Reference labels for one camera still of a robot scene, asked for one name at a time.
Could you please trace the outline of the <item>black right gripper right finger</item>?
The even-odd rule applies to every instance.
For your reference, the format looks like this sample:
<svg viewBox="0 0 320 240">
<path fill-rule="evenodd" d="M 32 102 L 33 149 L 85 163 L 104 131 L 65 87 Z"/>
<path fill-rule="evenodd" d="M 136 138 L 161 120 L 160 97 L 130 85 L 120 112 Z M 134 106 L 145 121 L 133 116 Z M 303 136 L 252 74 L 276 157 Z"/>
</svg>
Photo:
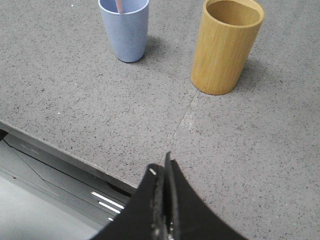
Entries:
<svg viewBox="0 0 320 240">
<path fill-rule="evenodd" d="M 169 152 L 164 163 L 164 209 L 173 240 L 245 239 L 201 200 Z"/>
</svg>

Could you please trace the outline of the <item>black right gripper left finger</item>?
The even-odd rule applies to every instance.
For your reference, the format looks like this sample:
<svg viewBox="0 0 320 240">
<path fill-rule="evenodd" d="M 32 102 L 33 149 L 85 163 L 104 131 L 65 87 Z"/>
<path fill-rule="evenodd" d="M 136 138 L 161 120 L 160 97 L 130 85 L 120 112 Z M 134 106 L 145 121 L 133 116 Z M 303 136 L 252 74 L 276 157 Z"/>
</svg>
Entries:
<svg viewBox="0 0 320 240">
<path fill-rule="evenodd" d="M 163 240 L 164 168 L 149 164 L 137 190 L 114 220 L 93 240 Z"/>
</svg>

